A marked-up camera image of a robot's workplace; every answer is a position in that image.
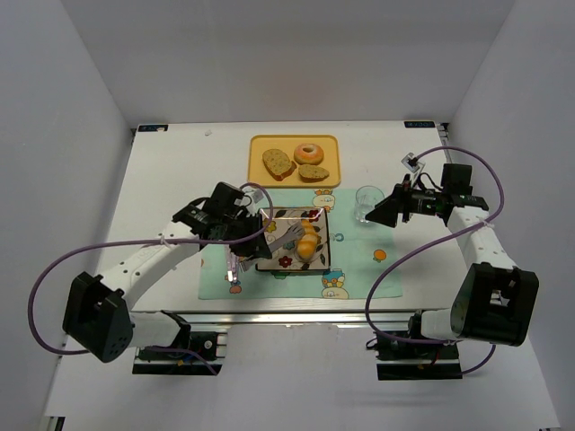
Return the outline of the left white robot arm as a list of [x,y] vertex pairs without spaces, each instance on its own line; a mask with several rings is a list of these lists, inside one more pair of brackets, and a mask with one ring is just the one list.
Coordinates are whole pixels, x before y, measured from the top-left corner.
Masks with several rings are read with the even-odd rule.
[[77,276],[64,332],[103,363],[132,347],[188,355],[191,326],[186,320],[166,310],[137,312],[135,305],[171,270],[209,245],[226,246],[239,257],[270,257],[264,233],[271,219],[256,208],[269,197],[255,183],[236,188],[219,182],[210,197],[176,212],[156,238],[137,240],[130,257],[96,276]]

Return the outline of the croissant bread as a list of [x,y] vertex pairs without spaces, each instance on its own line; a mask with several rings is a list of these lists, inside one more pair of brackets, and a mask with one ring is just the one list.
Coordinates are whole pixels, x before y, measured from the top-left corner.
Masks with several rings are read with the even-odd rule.
[[303,219],[301,225],[304,235],[296,242],[296,255],[302,261],[309,261],[315,254],[318,234],[309,220]]

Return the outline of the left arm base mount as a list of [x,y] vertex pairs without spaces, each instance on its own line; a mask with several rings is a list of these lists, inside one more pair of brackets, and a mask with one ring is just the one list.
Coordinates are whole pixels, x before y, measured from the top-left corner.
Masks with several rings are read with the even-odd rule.
[[199,325],[178,341],[172,351],[138,348],[132,365],[134,375],[216,376],[227,348],[227,328]]

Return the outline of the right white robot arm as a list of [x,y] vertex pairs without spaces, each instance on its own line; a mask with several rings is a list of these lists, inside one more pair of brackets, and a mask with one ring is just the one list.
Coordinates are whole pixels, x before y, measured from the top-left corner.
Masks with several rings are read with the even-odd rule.
[[526,338],[539,280],[504,251],[491,227],[487,203],[473,194],[471,178],[471,166],[454,163],[444,165],[440,190],[416,189],[405,176],[365,217],[396,227],[413,215],[436,216],[464,257],[467,274],[452,306],[413,315],[407,343],[472,339],[517,347]]

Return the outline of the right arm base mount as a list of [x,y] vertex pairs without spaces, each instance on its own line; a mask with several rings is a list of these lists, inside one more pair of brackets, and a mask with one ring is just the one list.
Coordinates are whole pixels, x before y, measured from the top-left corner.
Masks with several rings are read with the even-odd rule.
[[375,335],[366,350],[376,353],[379,381],[440,381],[462,379],[455,345],[419,345]]

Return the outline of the metal tongs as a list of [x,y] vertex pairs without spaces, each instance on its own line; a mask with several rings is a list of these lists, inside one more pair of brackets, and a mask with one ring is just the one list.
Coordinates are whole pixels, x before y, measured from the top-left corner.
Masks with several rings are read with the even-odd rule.
[[281,249],[288,243],[296,244],[296,241],[304,236],[304,227],[301,219],[295,215],[294,207],[279,207],[274,210],[270,224],[265,228],[263,240],[270,252],[269,256],[240,258],[239,268],[247,272],[258,264],[273,261],[279,256]]

